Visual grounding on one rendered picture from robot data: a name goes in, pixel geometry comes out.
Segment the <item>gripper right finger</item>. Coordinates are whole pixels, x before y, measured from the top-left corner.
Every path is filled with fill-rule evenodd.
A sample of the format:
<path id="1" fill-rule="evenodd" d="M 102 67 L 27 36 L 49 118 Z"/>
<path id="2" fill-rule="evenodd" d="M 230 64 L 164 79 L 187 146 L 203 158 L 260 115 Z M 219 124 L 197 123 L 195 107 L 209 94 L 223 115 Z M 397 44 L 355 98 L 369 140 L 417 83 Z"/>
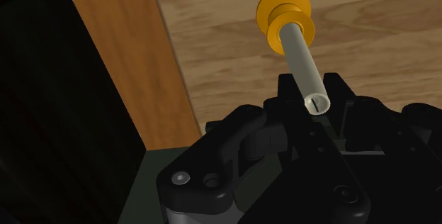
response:
<path id="1" fill-rule="evenodd" d="M 382 166 L 402 183 L 442 191 L 442 108 L 410 103 L 393 111 L 379 99 L 358 96 L 337 73 L 324 75 L 328 116 L 348 152 L 383 151 Z"/>

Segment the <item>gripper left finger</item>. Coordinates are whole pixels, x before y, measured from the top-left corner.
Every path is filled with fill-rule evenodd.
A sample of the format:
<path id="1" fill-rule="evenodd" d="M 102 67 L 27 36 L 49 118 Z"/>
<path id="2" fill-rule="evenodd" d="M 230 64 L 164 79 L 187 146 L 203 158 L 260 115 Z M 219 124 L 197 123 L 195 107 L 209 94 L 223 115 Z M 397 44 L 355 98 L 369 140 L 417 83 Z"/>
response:
<path id="1" fill-rule="evenodd" d="M 168 224 L 366 224 L 370 199 L 290 74 L 157 176 Z"/>

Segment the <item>white candle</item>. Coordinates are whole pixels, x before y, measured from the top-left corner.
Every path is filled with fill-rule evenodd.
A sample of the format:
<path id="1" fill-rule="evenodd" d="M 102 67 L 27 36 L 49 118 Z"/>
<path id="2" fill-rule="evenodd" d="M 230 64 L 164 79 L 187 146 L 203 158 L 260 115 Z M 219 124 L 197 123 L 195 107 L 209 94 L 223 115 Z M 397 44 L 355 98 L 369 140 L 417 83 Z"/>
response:
<path id="1" fill-rule="evenodd" d="M 268 46 L 285 57 L 308 112 L 326 113 L 330 99 L 309 46 L 315 37 L 310 0 L 260 0 L 256 22 Z"/>

